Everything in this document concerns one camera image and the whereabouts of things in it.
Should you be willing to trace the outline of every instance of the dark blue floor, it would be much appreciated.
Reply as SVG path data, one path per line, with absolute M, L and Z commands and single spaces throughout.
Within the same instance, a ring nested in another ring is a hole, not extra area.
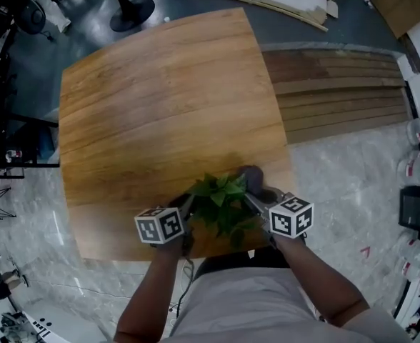
M 377 11 L 362 0 L 337 0 L 339 18 L 328 17 L 327 33 L 284 14 L 232 0 L 154 0 L 156 9 L 142 29 L 208 11 L 243 7 L 260 44 L 296 41 L 355 44 L 403 51 Z M 64 14 L 72 20 L 66 34 L 47 23 L 56 38 L 20 33 L 10 49 L 11 71 L 18 74 L 18 96 L 9 102 L 12 111 L 42 117 L 59 106 L 61 73 L 96 50 L 136 31 L 116 33 L 109 27 L 117 0 L 61 0 Z

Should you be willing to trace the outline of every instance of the person's left arm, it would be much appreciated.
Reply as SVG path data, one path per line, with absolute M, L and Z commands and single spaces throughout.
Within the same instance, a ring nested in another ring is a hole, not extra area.
M 156 250 L 148 272 L 119 319 L 115 342 L 159 342 L 166 326 L 182 243 L 179 237 Z

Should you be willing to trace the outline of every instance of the red arrow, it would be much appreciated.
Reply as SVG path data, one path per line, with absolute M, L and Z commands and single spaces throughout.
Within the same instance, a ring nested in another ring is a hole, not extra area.
M 367 259 L 367 258 L 369 258 L 369 255 L 370 255 L 370 247 L 365 247 L 365 248 L 359 250 L 359 252 L 366 253 L 366 259 Z

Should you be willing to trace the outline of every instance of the forearm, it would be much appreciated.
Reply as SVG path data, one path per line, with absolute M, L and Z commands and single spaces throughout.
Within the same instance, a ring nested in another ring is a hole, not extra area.
M 318 258 L 299 239 L 276 237 L 275 240 L 294 276 L 328 322 L 341 327 L 369 308 L 356 286 Z
M 117 342 L 158 342 L 161 339 L 178 260 L 177 253 L 156 251 L 148 272 L 119 319 Z

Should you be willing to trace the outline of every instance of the black round table base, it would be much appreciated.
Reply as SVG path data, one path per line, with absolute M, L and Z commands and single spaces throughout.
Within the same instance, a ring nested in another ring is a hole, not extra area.
M 120 8 L 110 20 L 114 31 L 128 31 L 146 21 L 154 11 L 153 0 L 131 0 L 132 5 Z

